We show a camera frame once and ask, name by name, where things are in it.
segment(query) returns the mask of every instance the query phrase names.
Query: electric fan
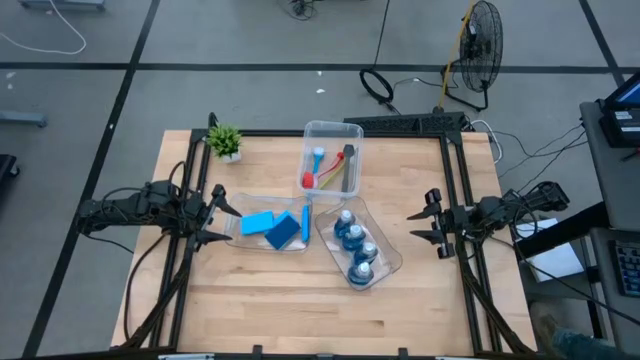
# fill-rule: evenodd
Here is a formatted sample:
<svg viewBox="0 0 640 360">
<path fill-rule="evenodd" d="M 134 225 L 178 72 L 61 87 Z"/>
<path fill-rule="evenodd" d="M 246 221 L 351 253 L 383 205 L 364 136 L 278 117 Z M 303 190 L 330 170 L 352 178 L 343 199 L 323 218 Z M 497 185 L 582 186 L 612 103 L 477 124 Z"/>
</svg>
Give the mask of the electric fan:
<svg viewBox="0 0 640 360">
<path fill-rule="evenodd" d="M 459 56 L 458 60 L 451 63 L 451 67 L 459 67 L 464 84 L 469 89 L 484 93 L 484 106 L 451 95 L 446 86 L 445 94 L 478 112 L 482 111 L 489 107 L 487 90 L 496 80 L 502 61 L 502 21 L 493 4 L 481 0 L 473 6 L 460 37 Z M 443 79 L 445 71 L 446 66 L 441 71 Z"/>
</svg>

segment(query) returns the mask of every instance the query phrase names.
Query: white pot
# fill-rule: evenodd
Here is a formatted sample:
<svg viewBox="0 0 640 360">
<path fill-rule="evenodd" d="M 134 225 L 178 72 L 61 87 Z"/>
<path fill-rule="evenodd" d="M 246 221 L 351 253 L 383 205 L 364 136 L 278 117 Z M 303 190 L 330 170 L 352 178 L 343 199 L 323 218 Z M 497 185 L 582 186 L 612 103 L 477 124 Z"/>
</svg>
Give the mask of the white pot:
<svg viewBox="0 0 640 360">
<path fill-rule="evenodd" d="M 240 159 L 242 159 L 242 156 L 240 156 L 240 153 L 238 152 L 235 154 L 223 156 L 222 162 L 225 164 L 231 164 L 231 163 L 240 161 Z"/>
</svg>

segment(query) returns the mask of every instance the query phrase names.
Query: small succulent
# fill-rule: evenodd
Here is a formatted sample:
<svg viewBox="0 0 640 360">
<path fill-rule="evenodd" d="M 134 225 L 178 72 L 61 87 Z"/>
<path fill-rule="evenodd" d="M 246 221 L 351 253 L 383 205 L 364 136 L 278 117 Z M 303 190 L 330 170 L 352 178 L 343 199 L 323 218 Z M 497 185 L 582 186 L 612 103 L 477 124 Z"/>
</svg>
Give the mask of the small succulent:
<svg viewBox="0 0 640 360">
<path fill-rule="evenodd" d="M 219 124 L 209 129 L 207 144 L 217 157 L 231 156 L 240 149 L 240 131 L 230 125 Z"/>
</svg>

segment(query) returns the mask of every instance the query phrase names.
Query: clear plastic tray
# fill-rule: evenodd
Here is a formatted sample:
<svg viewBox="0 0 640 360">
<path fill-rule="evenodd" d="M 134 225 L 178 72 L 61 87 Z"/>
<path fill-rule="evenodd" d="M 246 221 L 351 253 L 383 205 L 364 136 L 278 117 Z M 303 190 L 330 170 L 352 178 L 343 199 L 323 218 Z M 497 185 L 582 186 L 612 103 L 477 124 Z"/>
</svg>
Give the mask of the clear plastic tray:
<svg viewBox="0 0 640 360">
<path fill-rule="evenodd" d="M 314 201 L 320 200 L 325 203 L 336 204 L 340 199 L 347 199 L 355 196 L 360 189 L 360 172 L 362 169 L 362 145 L 364 130 L 355 124 L 346 124 L 329 121 L 311 121 L 304 128 L 304 145 L 300 157 L 300 167 L 298 168 L 298 187 L 308 196 L 313 196 Z M 348 182 L 346 191 L 343 191 L 344 168 L 327 183 L 323 189 L 305 189 L 302 186 L 302 176 L 305 172 L 312 172 L 314 165 L 313 149 L 322 147 L 325 155 L 320 162 L 318 174 L 331 167 L 339 152 L 344 146 L 351 144 L 354 147 L 354 154 L 351 157 L 348 171 Z M 320 185 L 330 174 L 321 177 L 318 181 Z"/>
<path fill-rule="evenodd" d="M 355 224 L 361 225 L 367 234 L 365 241 L 373 242 L 378 248 L 378 255 L 371 263 L 373 279 L 366 285 L 354 284 L 349 280 L 349 268 L 353 265 L 353 252 L 342 248 L 342 241 L 335 236 L 333 226 L 340 217 L 342 210 L 349 210 L 355 215 Z M 343 204 L 319 214 L 315 220 L 316 229 L 324 240 L 327 249 L 338 264 L 345 279 L 355 290 L 365 290 L 373 284 L 384 279 L 387 275 L 393 274 L 402 266 L 402 255 L 391 246 L 378 224 L 373 220 L 367 210 L 367 206 L 359 197 L 353 197 Z"/>
<path fill-rule="evenodd" d="M 244 193 L 237 193 L 229 200 L 229 205 L 238 210 L 243 215 L 255 214 L 263 211 L 273 211 L 274 218 L 277 218 L 284 211 L 289 211 L 293 215 L 300 226 L 302 226 L 302 207 L 309 205 L 309 226 L 313 218 L 313 208 L 311 202 L 305 197 L 297 198 L 281 198 L 271 196 L 252 196 Z M 264 237 L 263 233 L 253 235 L 242 235 L 241 219 L 236 216 L 227 215 L 227 221 L 224 226 L 224 234 L 233 238 L 226 243 L 231 246 L 237 246 L 248 249 L 271 250 L 271 251 L 302 251 L 309 246 L 309 241 L 302 241 L 302 230 L 293 236 L 293 239 L 282 250 L 276 250 Z"/>
</svg>

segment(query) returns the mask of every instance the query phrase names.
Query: keyboard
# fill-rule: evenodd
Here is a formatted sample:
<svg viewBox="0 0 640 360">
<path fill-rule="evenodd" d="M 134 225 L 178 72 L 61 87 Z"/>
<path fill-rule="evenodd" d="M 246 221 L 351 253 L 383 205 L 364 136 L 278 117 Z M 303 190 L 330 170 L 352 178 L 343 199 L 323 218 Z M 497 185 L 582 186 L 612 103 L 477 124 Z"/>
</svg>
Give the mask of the keyboard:
<svg viewBox="0 0 640 360">
<path fill-rule="evenodd" d="M 618 288 L 624 296 L 640 297 L 640 242 L 609 242 Z"/>
<path fill-rule="evenodd" d="M 468 126 L 463 112 L 412 114 L 345 118 L 345 123 L 357 124 L 369 132 L 429 132 L 460 131 Z"/>
</svg>

